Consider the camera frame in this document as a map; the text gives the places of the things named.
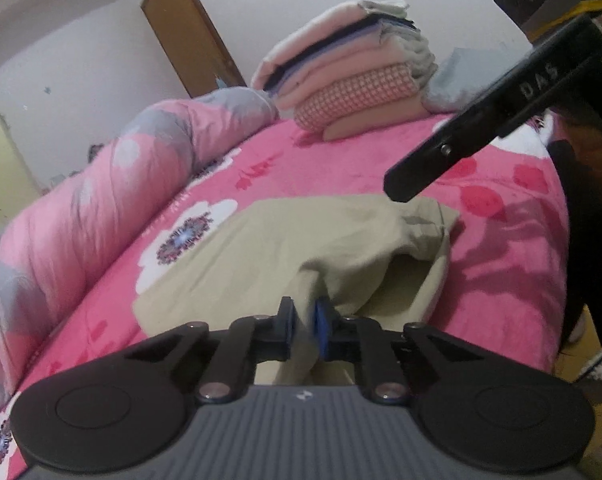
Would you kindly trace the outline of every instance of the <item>screw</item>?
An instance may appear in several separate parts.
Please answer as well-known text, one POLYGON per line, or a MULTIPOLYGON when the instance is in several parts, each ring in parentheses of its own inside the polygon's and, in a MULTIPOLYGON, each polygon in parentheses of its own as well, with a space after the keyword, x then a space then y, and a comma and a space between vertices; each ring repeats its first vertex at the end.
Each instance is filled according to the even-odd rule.
POLYGON ((408 393, 408 389, 399 383, 383 383, 375 388, 374 393, 381 399, 397 400, 404 397, 408 393))
POLYGON ((198 389, 201 397, 210 400, 223 399, 230 393, 230 387, 225 383, 207 383, 198 389))

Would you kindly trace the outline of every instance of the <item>logo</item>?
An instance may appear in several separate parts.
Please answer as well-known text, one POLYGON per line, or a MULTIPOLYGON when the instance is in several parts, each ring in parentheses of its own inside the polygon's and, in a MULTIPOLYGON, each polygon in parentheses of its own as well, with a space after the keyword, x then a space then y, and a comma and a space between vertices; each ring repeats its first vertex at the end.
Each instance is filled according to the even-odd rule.
POLYGON ((545 70, 534 73, 534 80, 521 83, 518 88, 526 100, 531 101, 537 94, 549 88, 559 78, 559 69, 551 62, 545 63, 545 70))
POLYGON ((303 390, 302 392, 295 395, 295 397, 299 400, 305 402, 306 400, 310 400, 314 394, 312 392, 308 392, 307 390, 303 390))

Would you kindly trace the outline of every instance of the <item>wooden door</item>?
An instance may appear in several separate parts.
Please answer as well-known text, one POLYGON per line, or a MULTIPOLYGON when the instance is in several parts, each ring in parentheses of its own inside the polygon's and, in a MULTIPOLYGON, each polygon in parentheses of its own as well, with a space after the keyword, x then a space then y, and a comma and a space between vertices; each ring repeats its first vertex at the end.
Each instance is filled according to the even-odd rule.
POLYGON ((141 7, 191 97, 215 90, 218 80, 245 85, 199 0, 144 0, 141 7))

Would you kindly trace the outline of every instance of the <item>light blue pillow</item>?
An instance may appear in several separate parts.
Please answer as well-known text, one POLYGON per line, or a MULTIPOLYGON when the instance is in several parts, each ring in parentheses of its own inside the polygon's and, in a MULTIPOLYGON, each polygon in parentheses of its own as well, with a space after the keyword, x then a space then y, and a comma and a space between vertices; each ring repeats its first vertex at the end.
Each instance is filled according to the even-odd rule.
POLYGON ((461 110, 516 65, 525 53, 514 48, 455 48, 425 87, 422 95, 424 107, 433 114, 461 110))

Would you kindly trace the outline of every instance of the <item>stack of folded blankets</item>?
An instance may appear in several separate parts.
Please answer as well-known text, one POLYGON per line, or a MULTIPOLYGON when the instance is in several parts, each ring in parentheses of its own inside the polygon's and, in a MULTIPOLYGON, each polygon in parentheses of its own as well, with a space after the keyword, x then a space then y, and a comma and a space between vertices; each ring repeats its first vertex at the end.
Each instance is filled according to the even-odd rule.
POLYGON ((324 140, 427 116, 419 92, 437 66, 407 8, 402 0, 332 7, 277 44, 252 87, 324 140))

